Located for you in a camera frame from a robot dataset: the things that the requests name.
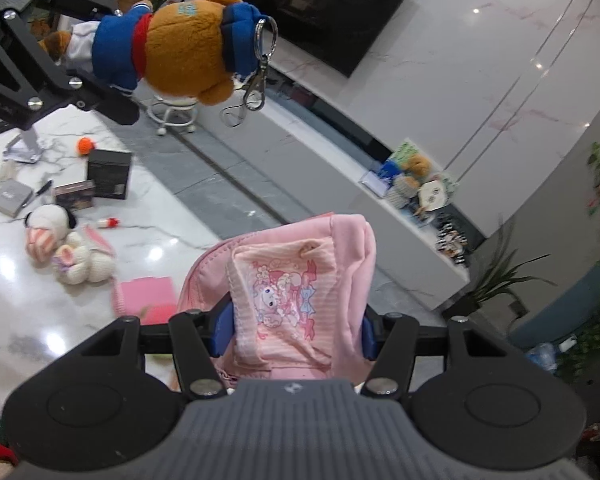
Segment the black box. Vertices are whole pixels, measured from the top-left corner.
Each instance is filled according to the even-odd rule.
[[[96,196],[121,200],[126,198],[131,156],[129,152],[90,151],[87,180],[93,180],[96,185]]]

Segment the orange ball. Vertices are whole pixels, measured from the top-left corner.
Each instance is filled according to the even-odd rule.
[[[78,150],[78,153],[81,156],[89,155],[89,152],[95,147],[95,142],[93,142],[89,137],[82,137],[76,144],[76,150]]]

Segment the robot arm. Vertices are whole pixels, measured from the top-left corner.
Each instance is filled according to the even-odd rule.
[[[119,12],[116,0],[38,0],[45,9],[80,20]],[[21,2],[0,8],[0,118],[22,130],[58,108],[97,109],[119,124],[138,120],[138,106],[93,75],[55,65],[29,34]]]

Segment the black ear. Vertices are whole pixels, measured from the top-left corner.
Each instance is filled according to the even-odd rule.
[[[78,220],[75,215],[64,206],[60,206],[66,211],[66,216],[69,220],[69,229],[74,229],[78,225]]]

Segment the gray wall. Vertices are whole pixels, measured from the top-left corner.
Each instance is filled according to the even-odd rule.
[[[526,266],[525,275],[542,276],[558,284],[526,282],[516,286],[529,314],[515,322],[513,330],[560,298],[600,260],[600,221],[587,214],[594,191],[586,161],[595,141],[600,142],[600,111],[574,148],[506,224],[515,221],[510,245],[518,249],[514,263],[550,253],[549,258]],[[488,259],[495,242],[493,236],[476,251],[478,261]],[[508,296],[493,298],[480,313],[504,331],[513,319],[507,307],[510,302]],[[582,308],[590,310],[591,306],[583,304]]]

